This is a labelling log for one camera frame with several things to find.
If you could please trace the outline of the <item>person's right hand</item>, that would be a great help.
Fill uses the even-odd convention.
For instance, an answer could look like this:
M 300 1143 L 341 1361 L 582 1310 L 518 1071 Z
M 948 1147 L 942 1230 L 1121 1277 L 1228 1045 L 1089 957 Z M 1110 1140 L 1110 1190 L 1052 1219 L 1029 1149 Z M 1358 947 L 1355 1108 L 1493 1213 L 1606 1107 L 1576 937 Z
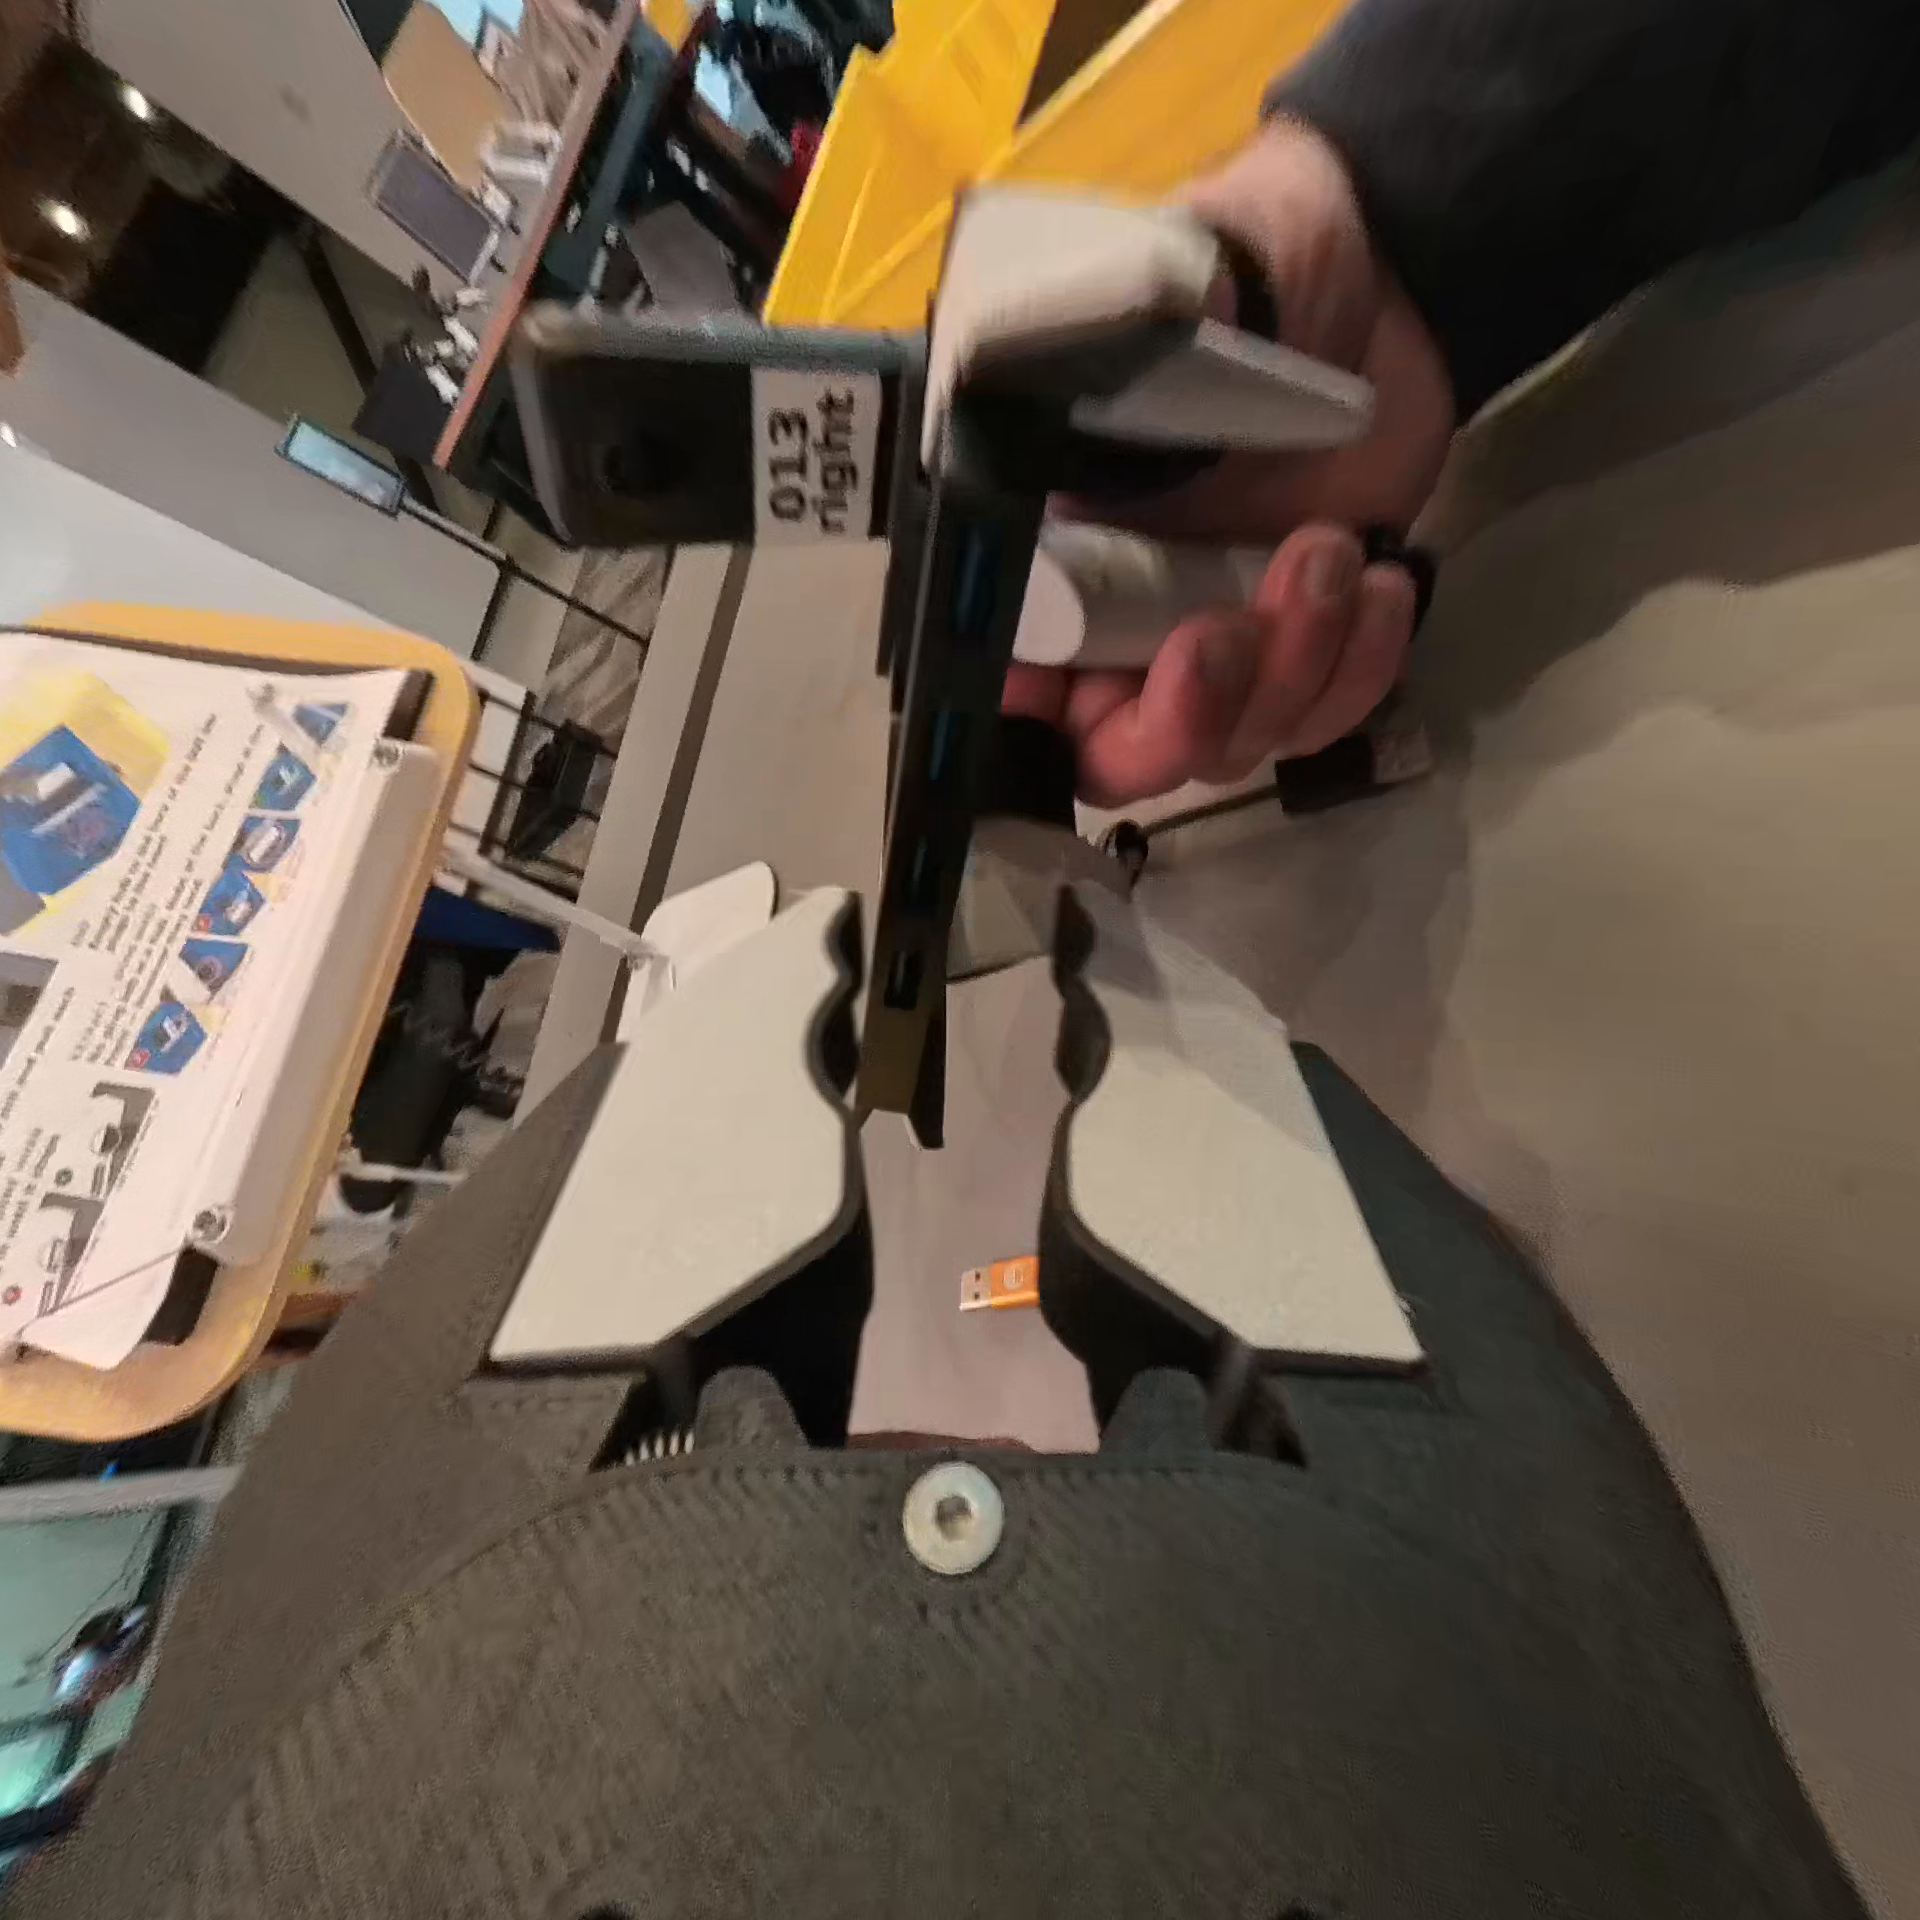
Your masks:
M 1420 593 L 1400 566 L 1365 557 L 1363 532 L 1411 532 L 1455 427 L 1441 357 L 1324 137 L 1289 119 L 1265 124 L 1176 204 L 1252 265 L 1280 341 L 1363 377 L 1376 406 L 1366 435 L 1343 448 L 1239 452 L 1127 507 L 1053 503 L 1055 516 L 1166 542 L 1265 548 L 1246 603 L 1184 616 L 1137 673 L 1009 667 L 1001 707 L 1071 743 L 1076 797 L 1095 808 L 1233 784 L 1263 760 L 1321 751 L 1387 699 L 1408 664 Z

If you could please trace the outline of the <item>yellow plastic bin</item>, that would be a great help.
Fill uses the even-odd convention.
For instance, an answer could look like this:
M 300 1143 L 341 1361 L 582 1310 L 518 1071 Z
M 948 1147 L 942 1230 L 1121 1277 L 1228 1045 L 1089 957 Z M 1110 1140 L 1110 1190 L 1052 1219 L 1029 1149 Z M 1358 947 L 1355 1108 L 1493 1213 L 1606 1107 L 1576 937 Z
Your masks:
M 1342 1 L 900 1 L 837 88 L 772 283 L 774 326 L 916 329 L 957 196 L 1163 200 L 1256 127 Z

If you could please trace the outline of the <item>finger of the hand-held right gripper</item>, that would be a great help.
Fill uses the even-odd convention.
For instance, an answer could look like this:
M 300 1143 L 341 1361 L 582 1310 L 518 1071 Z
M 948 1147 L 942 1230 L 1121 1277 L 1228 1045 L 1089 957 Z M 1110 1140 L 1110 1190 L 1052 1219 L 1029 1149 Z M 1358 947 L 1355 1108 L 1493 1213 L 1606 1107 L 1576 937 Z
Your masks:
M 1355 443 L 1371 385 L 1277 329 L 1252 265 L 1184 208 L 973 188 L 931 304 L 926 452 L 959 413 L 1149 452 Z

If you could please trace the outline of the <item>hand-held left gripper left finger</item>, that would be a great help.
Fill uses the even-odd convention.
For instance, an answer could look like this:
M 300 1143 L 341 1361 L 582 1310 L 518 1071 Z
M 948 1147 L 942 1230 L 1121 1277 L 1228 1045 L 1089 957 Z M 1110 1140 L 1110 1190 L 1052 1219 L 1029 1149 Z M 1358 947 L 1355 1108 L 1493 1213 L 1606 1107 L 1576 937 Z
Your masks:
M 613 1041 L 607 1078 L 488 1344 L 517 1373 L 653 1359 L 838 1248 L 865 1182 L 849 1086 L 859 899 L 774 910 L 756 960 L 763 1046 Z

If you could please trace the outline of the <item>person's right forearm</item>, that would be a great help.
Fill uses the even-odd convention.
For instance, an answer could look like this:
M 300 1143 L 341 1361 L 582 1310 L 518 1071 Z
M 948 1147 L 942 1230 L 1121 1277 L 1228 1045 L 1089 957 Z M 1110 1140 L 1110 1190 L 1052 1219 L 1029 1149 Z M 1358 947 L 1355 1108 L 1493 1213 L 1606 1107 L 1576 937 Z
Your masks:
M 1265 91 L 1471 419 L 1645 283 L 1916 147 L 1916 1 L 1366 1 Z

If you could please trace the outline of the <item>printed instruction sheet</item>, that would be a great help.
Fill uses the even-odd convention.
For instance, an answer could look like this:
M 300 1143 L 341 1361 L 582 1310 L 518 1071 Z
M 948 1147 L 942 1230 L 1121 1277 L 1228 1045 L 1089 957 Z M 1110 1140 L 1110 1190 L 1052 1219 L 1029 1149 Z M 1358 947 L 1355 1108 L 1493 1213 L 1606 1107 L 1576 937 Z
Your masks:
M 5 1361 L 112 1368 L 184 1256 L 270 1249 L 417 904 L 420 693 L 5 631 Z

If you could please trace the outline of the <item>black slim usb hub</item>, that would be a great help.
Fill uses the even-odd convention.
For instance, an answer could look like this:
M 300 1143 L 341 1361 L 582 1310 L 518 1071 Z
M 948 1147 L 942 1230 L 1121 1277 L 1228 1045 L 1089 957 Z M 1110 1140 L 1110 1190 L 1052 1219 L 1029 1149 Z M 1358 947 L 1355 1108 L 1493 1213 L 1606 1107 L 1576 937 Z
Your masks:
M 973 477 L 931 487 L 855 1077 L 856 1107 L 924 1149 L 943 1145 L 948 942 L 1040 516 L 1040 495 Z

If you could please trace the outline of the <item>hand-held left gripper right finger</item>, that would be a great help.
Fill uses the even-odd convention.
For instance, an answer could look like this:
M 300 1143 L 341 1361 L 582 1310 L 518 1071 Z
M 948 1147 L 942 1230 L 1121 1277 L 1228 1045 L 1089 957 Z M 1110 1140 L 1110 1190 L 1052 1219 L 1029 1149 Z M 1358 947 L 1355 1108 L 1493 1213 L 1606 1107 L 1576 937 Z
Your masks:
M 1065 1091 L 1053 1213 L 1087 1254 L 1256 1359 L 1422 1368 L 1287 1024 L 1096 886 L 1061 891 L 1052 963 Z

